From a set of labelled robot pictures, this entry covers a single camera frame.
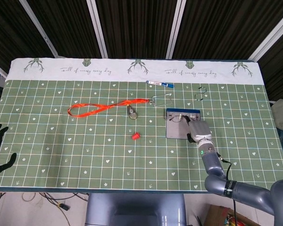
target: marker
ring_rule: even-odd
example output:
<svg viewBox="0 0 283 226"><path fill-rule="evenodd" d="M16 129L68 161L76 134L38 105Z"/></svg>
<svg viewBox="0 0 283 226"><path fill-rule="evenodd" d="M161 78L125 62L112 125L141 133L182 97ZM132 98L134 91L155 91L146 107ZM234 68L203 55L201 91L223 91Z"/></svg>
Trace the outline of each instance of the marker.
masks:
<svg viewBox="0 0 283 226"><path fill-rule="evenodd" d="M158 85L158 86L166 86L169 88L174 88L173 84L165 83L165 82L156 82L156 81L147 81L148 84Z"/></svg>

